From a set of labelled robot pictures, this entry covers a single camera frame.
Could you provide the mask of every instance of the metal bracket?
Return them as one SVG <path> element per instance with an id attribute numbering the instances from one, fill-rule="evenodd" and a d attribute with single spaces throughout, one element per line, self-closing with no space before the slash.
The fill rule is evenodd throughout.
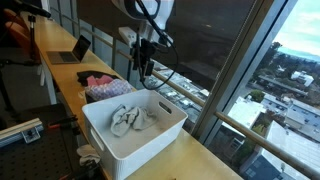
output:
<path id="1" fill-rule="evenodd" d="M 24 141 L 28 144 L 37 139 L 40 139 L 40 134 L 36 127 L 32 127 L 31 129 L 21 131 L 21 134 L 24 138 Z"/>
<path id="2" fill-rule="evenodd" d="M 39 131 L 43 130 L 39 118 L 18 124 L 11 128 L 0 131 L 0 148 L 24 138 L 26 143 L 40 138 Z"/>

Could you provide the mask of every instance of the laptop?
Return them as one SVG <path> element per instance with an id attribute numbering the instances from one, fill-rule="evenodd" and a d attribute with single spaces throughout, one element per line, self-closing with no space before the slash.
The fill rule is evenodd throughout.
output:
<path id="1" fill-rule="evenodd" d="M 91 42 L 81 35 L 71 52 L 47 51 L 47 55 L 51 64 L 78 64 L 81 63 L 90 45 Z"/>

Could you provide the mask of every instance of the white plastic bin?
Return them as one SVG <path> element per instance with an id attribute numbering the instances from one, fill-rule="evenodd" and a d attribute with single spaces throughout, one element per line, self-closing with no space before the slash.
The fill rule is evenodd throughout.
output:
<path id="1" fill-rule="evenodd" d="M 130 130 L 122 137 L 112 134 L 112 114 L 120 105 L 144 107 L 157 115 L 147 129 Z M 188 115 L 155 91 L 139 90 L 85 105 L 85 125 L 91 145 L 115 180 L 122 180 L 175 140 Z"/>

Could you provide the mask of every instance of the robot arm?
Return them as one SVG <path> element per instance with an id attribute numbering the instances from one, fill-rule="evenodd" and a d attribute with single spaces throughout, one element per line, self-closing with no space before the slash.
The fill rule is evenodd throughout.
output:
<path id="1" fill-rule="evenodd" d="M 141 38 L 146 39 L 149 42 L 167 44 L 170 46 L 170 44 L 163 42 L 163 39 L 161 40 L 161 35 L 157 32 L 155 26 L 161 31 L 161 34 L 164 35 L 163 30 L 165 29 L 166 22 L 171 14 L 174 0 L 112 0 L 112 3 L 130 18 L 141 20 L 138 32 Z M 155 24 L 150 24 L 148 18 L 141 9 L 141 4 L 145 7 L 145 10 L 150 15 L 150 19 L 152 19 Z M 119 31 L 125 41 L 127 41 L 127 36 L 125 35 L 128 35 L 129 31 L 130 33 L 133 33 L 133 31 L 128 28 L 122 28 L 119 29 Z"/>

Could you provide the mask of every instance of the wooden desk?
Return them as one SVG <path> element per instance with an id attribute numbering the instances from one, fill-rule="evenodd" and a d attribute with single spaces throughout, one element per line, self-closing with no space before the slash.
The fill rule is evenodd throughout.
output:
<path id="1" fill-rule="evenodd" d="M 23 17 L 27 22 L 27 14 L 24 13 Z M 53 77 L 71 111 L 79 118 L 78 123 L 82 131 L 86 132 L 82 113 L 84 101 L 78 97 L 78 92 L 83 91 L 83 87 L 77 82 L 76 73 L 96 70 L 114 75 L 118 74 L 91 51 L 85 55 L 81 64 L 51 65 L 46 52 L 71 51 L 76 39 L 58 24 L 46 18 L 37 17 L 35 41 L 42 56 L 42 63 L 46 71 L 46 82 L 51 96 L 54 96 L 53 89 L 50 89 L 53 88 L 51 82 Z M 181 130 L 178 138 L 172 144 L 127 179 L 206 180 L 241 178 L 186 131 Z"/>

